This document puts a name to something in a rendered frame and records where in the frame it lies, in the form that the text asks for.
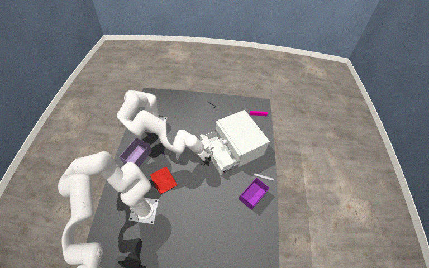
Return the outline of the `white cabinet with drawer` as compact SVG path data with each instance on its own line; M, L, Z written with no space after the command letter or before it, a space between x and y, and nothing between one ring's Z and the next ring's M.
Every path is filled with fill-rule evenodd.
M201 134L200 141L205 136L214 147L205 150L220 175L263 156L270 142L245 110L219 119L216 131Z

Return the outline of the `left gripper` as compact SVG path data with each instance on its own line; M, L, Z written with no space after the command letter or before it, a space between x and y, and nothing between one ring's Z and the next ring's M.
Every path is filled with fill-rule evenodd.
M199 157L203 160L203 161L205 161L205 160L207 160L208 162L209 162L209 160L211 159L210 157L209 157L209 155L208 155L208 152L206 151L206 150L203 150L200 154L198 154L199 155Z

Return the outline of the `magenta flat bar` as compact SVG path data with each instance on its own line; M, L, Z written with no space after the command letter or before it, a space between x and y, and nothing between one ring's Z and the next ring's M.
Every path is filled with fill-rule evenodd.
M257 111L250 111L250 115L255 115L255 116L267 116L267 112L257 112Z

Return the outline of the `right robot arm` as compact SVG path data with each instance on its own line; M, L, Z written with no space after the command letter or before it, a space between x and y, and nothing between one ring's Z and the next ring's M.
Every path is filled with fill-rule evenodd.
M83 173L83 174L81 174ZM58 190L70 197L71 218L62 235L64 260L77 268L104 268L100 266L103 255L98 242L74 244L74 232L85 220L94 215L92 181L89 176L101 175L118 192L121 200L134 211L138 219L148 219L154 211L153 205L144 198L151 183L139 167L128 162L119 168L107 151L75 159L59 180Z

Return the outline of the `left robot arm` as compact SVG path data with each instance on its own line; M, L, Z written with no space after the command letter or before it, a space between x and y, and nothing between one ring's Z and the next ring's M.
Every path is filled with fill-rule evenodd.
M124 96L124 101L117 113L117 118L133 134L141 136L147 129L157 134L161 143L177 154L181 154L186 145L196 154L200 154L208 147L210 150L214 148L207 136L200 141L195 135L191 135L185 130L178 131L173 145L171 145L166 135L166 122L159 117L156 96L129 90ZM140 111L135 119L131 121L137 109L144 106L145 110Z

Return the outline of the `purple open-top box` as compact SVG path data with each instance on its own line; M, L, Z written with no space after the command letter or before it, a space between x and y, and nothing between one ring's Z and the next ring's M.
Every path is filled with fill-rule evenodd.
M268 190L269 187L256 178L242 193L243 196L240 195L239 200L252 210Z
M140 167L151 152L152 150L148 143L139 138L135 138L128 148L120 155L120 159L124 164L132 162Z

